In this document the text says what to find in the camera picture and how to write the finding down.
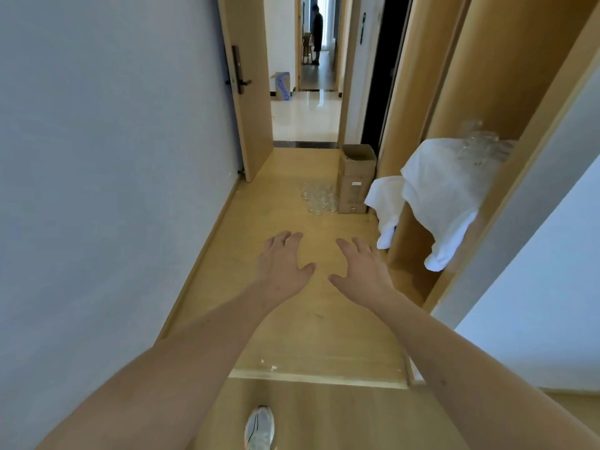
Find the white towel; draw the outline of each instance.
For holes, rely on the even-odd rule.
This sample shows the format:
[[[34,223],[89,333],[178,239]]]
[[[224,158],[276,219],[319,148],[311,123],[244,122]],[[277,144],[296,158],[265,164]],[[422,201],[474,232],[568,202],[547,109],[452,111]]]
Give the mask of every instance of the white towel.
[[[400,212],[404,206],[402,187],[404,179],[400,176],[378,178],[373,181],[365,204],[377,212],[379,219],[378,249],[388,249],[392,244],[394,230],[400,220]]]
[[[497,158],[482,166],[459,159],[463,145],[462,139],[426,140],[402,168],[402,197],[436,241],[425,259],[425,267],[434,272],[454,256],[501,165]]]

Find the white sneaker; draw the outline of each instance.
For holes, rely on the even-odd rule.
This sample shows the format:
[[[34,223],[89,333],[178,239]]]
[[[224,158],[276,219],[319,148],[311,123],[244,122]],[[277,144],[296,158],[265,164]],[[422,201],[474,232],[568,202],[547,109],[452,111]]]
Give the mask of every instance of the white sneaker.
[[[271,409],[266,406],[254,409],[244,432],[246,450],[270,450],[274,435],[275,419]]]

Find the forearm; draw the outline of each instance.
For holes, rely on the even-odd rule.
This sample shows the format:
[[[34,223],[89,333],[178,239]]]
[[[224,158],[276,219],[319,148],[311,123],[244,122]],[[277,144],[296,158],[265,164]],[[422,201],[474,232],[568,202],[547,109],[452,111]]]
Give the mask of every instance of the forearm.
[[[497,360],[392,293],[373,311],[394,332],[474,449],[597,449],[600,440]]]
[[[262,287],[248,287],[129,363],[40,448],[184,448],[272,309]]]

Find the person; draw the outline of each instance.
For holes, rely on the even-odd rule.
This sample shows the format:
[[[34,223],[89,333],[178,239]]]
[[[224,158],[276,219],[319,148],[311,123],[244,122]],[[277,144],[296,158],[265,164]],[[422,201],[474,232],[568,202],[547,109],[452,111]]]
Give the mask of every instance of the person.
[[[254,330],[315,272],[314,263],[298,268],[302,238],[289,231],[269,238],[248,287],[126,365],[38,448],[184,449]],[[600,449],[596,434],[559,404],[396,291],[377,252],[352,241],[336,240],[347,274],[330,282],[390,327],[471,448]],[[246,448],[269,450],[274,431],[270,409],[258,407]]]
[[[323,16],[319,13],[319,5],[312,5],[312,44],[314,45],[314,60],[312,64],[319,66],[321,56],[321,45],[323,43]]]

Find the hand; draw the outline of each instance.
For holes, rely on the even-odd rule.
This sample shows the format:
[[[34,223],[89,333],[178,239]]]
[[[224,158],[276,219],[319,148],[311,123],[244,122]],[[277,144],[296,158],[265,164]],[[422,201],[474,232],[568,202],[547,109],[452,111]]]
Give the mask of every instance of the hand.
[[[397,292],[388,266],[377,252],[358,237],[352,237],[352,241],[354,245],[341,238],[335,241],[346,257],[348,270],[346,278],[329,275],[329,281],[350,300],[373,311]]]
[[[277,306],[298,294],[317,268],[309,263],[298,268],[298,246],[303,235],[289,231],[281,232],[265,242],[265,250],[259,256],[256,284],[263,288],[268,299]]]

